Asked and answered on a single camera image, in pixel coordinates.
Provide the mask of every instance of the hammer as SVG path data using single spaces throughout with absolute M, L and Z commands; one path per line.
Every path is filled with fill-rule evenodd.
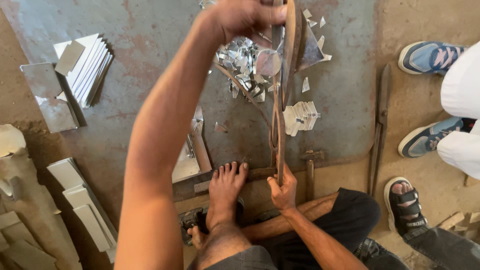
M 300 159 L 305 160 L 307 163 L 307 186 L 305 188 L 305 198 L 306 201 L 311 201 L 314 199 L 313 193 L 313 183 L 315 181 L 315 160 L 316 159 L 324 159 L 325 152 L 324 151 L 313 151 L 308 150 L 305 155 L 301 156 Z

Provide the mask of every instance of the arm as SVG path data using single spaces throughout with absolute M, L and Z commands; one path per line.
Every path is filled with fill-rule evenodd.
M 116 269 L 182 269 L 171 175 L 215 51 L 285 21 L 283 7 L 220 1 L 200 12 L 135 120 L 125 166 Z
M 282 216 L 308 247 L 318 264 L 325 270 L 350 270 L 367 268 L 342 244 L 310 222 L 295 206 L 297 179 L 284 165 L 284 184 L 279 187 L 274 177 L 269 177 L 272 201 Z

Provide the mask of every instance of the sneaker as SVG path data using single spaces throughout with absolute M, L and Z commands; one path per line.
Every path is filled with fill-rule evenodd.
M 450 66 L 468 47 L 439 41 L 421 41 L 406 46 L 400 53 L 398 67 L 409 74 L 439 73 L 445 75 Z
M 421 214 L 418 192 L 407 179 L 395 177 L 390 180 L 385 185 L 384 200 L 391 231 L 403 237 L 411 230 L 428 225 Z
M 453 131 L 460 131 L 460 117 L 451 117 L 441 122 L 419 127 L 410 132 L 398 145 L 398 153 L 404 158 L 417 158 L 435 151 L 437 144 Z

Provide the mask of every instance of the blue sneaker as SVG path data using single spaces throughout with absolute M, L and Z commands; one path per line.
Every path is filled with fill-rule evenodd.
M 468 47 L 439 41 L 421 41 L 406 46 L 400 53 L 398 67 L 409 74 L 440 73 L 450 66 Z
M 441 122 L 419 127 L 410 132 L 398 145 L 398 153 L 404 158 L 417 158 L 435 151 L 437 144 L 453 131 L 463 127 L 461 117 L 451 117 Z

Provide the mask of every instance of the sneaker sole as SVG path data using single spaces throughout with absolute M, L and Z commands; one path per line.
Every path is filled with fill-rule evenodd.
M 388 227 L 394 233 L 397 233 L 397 229 L 395 227 L 395 216 L 393 215 L 392 207 L 390 206 L 389 195 L 390 195 L 390 188 L 392 187 L 392 184 L 395 183 L 398 180 L 403 180 L 403 181 L 407 182 L 410 186 L 412 186 L 412 184 L 410 184 L 410 182 L 404 177 L 395 177 L 394 179 L 388 181 L 388 183 L 385 185 L 384 201 L 385 201 L 385 205 L 387 206 L 387 210 L 388 210 Z
M 426 130 L 427 128 L 430 128 L 434 125 L 436 125 L 438 122 L 436 123 L 433 123 L 433 124 L 429 124 L 428 126 L 423 126 L 423 127 L 419 127 L 417 129 L 415 129 L 414 131 L 410 132 L 407 136 L 405 136 L 405 138 L 403 138 L 403 140 L 398 144 L 398 153 L 400 154 L 400 156 L 406 158 L 403 154 L 402 154 L 402 149 L 403 147 L 405 147 L 405 145 L 411 140 L 413 139 L 413 137 L 417 136 L 420 132 Z
M 404 71 L 404 72 L 406 72 L 406 73 L 408 73 L 408 74 L 413 74 L 413 75 L 423 74 L 423 73 L 421 73 L 421 72 L 416 72 L 416 71 L 410 70 L 410 69 L 406 68 L 406 67 L 403 65 L 403 59 L 405 58 L 405 55 L 407 54 L 408 50 L 409 50 L 411 47 L 413 47 L 413 46 L 415 46 L 415 45 L 417 45 L 417 44 L 420 44 L 420 43 L 422 43 L 422 42 L 425 42 L 425 41 L 416 42 L 416 43 L 410 44 L 410 45 L 406 46 L 405 48 L 403 48 L 402 52 L 400 53 L 400 58 L 398 58 L 398 67 L 399 67 L 402 71 Z

